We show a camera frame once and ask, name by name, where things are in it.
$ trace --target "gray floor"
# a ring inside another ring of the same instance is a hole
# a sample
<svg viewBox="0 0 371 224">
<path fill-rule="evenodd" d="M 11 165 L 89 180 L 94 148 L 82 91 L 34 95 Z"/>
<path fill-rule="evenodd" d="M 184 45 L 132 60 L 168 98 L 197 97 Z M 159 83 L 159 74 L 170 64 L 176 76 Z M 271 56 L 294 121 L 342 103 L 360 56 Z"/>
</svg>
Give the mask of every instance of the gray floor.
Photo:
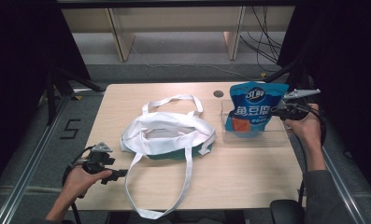
<svg viewBox="0 0 371 224">
<path fill-rule="evenodd" d="M 242 35 L 250 41 L 248 34 Z M 273 33 L 271 36 L 281 42 L 284 34 Z M 248 81 L 260 78 L 261 73 L 269 75 L 271 71 L 279 69 L 257 56 L 243 42 L 239 44 L 236 60 L 229 61 L 221 33 L 137 34 L 126 63 L 119 61 L 111 34 L 75 34 L 74 37 L 93 82 L 101 86 L 134 82 Z M 73 86 L 82 88 L 77 83 L 73 83 Z M 61 101 L 66 102 L 63 113 L 55 123 L 48 143 L 43 147 L 41 160 L 36 163 L 37 169 L 29 174 L 31 177 L 27 188 L 9 216 L 10 223 L 28 223 L 32 217 L 47 214 L 60 192 L 65 166 L 85 147 L 103 93 L 86 91 L 79 95 L 82 95 L 80 100 L 73 98 L 67 102 L 65 99 Z M 45 136 L 47 129 L 47 115 L 47 103 L 42 100 L 33 123 L 28 130 L 24 130 L 26 135 L 1 176 L 0 210 L 5 207 L 8 196 L 21 179 L 27 162 L 40 148 L 39 139 Z M 78 119 L 68 126 L 78 129 L 77 135 L 74 139 L 63 139 L 73 134 L 64 130 L 70 119 Z M 345 148 L 329 119 L 327 124 L 328 134 L 324 147 L 362 215 L 361 221 L 357 219 L 357 223 L 371 223 L 371 188 L 352 159 L 342 154 Z M 300 168 L 304 169 L 300 147 L 293 137 L 291 140 Z M 249 223 L 272 223 L 268 209 L 245 210 L 244 216 Z M 72 212 L 68 212 L 66 218 L 74 220 Z M 83 223 L 106 223 L 107 212 L 81 212 L 81 219 Z"/>
</svg>

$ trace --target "bag handle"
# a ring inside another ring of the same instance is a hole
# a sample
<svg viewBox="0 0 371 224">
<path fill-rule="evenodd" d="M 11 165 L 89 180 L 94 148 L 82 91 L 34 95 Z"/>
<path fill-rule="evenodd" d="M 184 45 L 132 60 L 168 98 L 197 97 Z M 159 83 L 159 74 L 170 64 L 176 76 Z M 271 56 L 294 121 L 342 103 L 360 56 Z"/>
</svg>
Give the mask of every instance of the bag handle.
<svg viewBox="0 0 371 224">
<path fill-rule="evenodd" d="M 138 163 L 143 155 L 141 153 L 136 153 L 135 158 L 133 159 L 132 164 L 130 165 L 129 170 L 127 171 L 127 175 L 124 178 L 124 192 L 126 194 L 127 200 L 129 201 L 130 205 L 132 208 L 137 211 L 137 213 L 144 218 L 149 218 L 149 219 L 158 219 L 159 217 L 163 217 L 174 210 L 177 209 L 177 207 L 181 204 L 182 200 L 184 199 L 185 195 L 188 192 L 190 183 L 191 183 L 191 175 L 192 175 L 192 168 L 193 168 L 193 160 L 192 160 L 192 147 L 185 147 L 185 158 L 186 158 L 186 173 L 185 173 L 185 181 L 184 185 L 182 187 L 182 191 L 177 199 L 177 201 L 174 203 L 174 205 L 167 209 L 165 212 L 156 212 L 152 210 L 147 210 L 147 209 L 141 209 L 137 208 L 135 203 L 133 202 L 132 197 L 130 196 L 129 189 L 127 188 L 127 178 L 131 173 L 131 170 L 136 163 Z"/>
<path fill-rule="evenodd" d="M 160 101 L 151 101 L 149 103 L 146 103 L 145 105 L 142 106 L 142 114 L 146 115 L 149 114 L 150 112 L 150 107 L 158 107 L 161 105 L 165 105 L 172 100 L 193 100 L 194 104 L 196 105 L 197 110 L 191 111 L 188 113 L 189 116 L 196 116 L 198 117 L 201 113 L 203 113 L 203 106 L 202 103 L 200 102 L 197 97 L 193 95 L 187 95 L 187 94 L 180 94 L 180 95 L 175 95 L 172 97 L 165 98 Z"/>
</svg>

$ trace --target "clear plastic box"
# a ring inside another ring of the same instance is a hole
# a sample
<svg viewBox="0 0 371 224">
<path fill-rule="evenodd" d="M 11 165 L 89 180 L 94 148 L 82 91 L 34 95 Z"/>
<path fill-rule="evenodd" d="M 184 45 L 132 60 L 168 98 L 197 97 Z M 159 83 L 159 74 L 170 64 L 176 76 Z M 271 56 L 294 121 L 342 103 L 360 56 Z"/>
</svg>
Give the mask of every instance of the clear plastic box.
<svg viewBox="0 0 371 224">
<path fill-rule="evenodd" d="M 225 123 L 229 112 L 234 109 L 233 102 L 224 100 L 221 103 L 221 127 L 223 142 L 247 143 L 256 147 L 279 147 L 289 142 L 288 134 L 280 118 L 272 117 L 266 124 L 264 132 L 239 133 L 226 131 Z"/>
</svg>

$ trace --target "snack bag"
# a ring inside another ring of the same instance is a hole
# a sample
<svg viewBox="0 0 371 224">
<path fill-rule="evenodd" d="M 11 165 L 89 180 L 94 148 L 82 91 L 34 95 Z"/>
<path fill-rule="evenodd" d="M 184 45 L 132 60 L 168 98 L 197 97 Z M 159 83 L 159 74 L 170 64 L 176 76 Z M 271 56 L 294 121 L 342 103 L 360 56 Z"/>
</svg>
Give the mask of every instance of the snack bag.
<svg viewBox="0 0 371 224">
<path fill-rule="evenodd" d="M 225 129 L 235 133 L 264 131 L 272 118 L 270 108 L 280 103 L 289 86 L 279 83 L 247 82 L 230 89 L 235 109 L 229 112 Z"/>
</svg>

